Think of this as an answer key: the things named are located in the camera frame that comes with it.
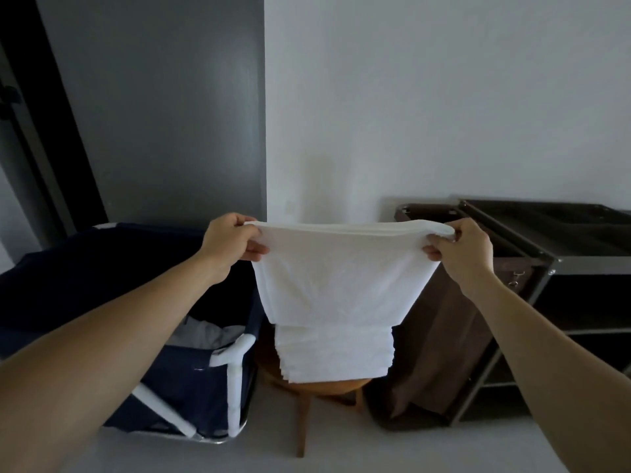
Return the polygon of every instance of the wooden stool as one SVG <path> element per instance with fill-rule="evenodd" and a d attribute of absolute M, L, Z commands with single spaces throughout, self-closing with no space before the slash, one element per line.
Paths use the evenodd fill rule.
<path fill-rule="evenodd" d="M 298 398 L 298 453 L 296 456 L 304 458 L 311 397 L 316 396 L 360 412 L 363 408 L 362 387 L 371 381 L 371 378 L 321 381 L 317 383 L 289 383 L 283 380 L 283 375 L 280 371 L 280 359 L 274 347 L 273 329 L 269 326 L 265 327 L 261 329 L 259 340 L 254 347 L 254 359 L 261 369 L 263 380 L 266 383 L 289 392 Z M 355 392 L 354 401 L 340 397 L 350 392 Z"/>

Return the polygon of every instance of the laundry basket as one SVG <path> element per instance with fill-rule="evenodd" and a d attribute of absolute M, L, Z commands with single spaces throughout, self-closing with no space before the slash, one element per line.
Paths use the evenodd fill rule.
<path fill-rule="evenodd" d="M 104 224 L 26 255 L 0 275 L 0 357 L 188 259 L 202 237 L 198 230 Z M 237 262 L 189 315 L 245 332 L 217 350 L 165 346 L 106 426 L 215 442 L 241 431 L 256 377 L 250 347 L 264 319 L 250 262 Z"/>

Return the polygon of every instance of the person's left arm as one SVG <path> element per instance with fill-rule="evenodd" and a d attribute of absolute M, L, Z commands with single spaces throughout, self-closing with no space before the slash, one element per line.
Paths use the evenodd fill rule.
<path fill-rule="evenodd" d="M 268 249 L 253 220 L 210 223 L 190 259 L 44 335 L 0 365 L 3 471 L 56 470 L 138 385 L 169 336 L 237 260 Z"/>

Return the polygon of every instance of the gray floor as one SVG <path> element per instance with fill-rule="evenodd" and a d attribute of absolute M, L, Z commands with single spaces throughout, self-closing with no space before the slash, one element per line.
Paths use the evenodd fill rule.
<path fill-rule="evenodd" d="M 99 472 L 565 472 L 530 419 L 457 429 L 388 433 L 360 416 L 316 400 L 307 456 L 295 454 L 295 399 L 261 385 L 248 425 L 225 445 L 126 435 L 111 429 L 65 473 Z"/>

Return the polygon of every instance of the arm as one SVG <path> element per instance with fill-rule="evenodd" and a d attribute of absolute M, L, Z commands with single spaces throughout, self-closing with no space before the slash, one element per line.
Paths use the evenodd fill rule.
<path fill-rule="evenodd" d="M 190 259 L 44 335 L 0 365 L 3 471 L 57 469 L 68 453 L 137 386 L 171 333 L 240 258 L 267 248 L 253 220 L 226 214 L 210 223 Z"/>
<path fill-rule="evenodd" d="M 491 242 L 474 221 L 450 224 L 460 238 L 432 236 L 424 251 L 442 260 L 484 316 L 556 454 L 572 472 L 628 471 L 631 380 L 501 284 Z"/>

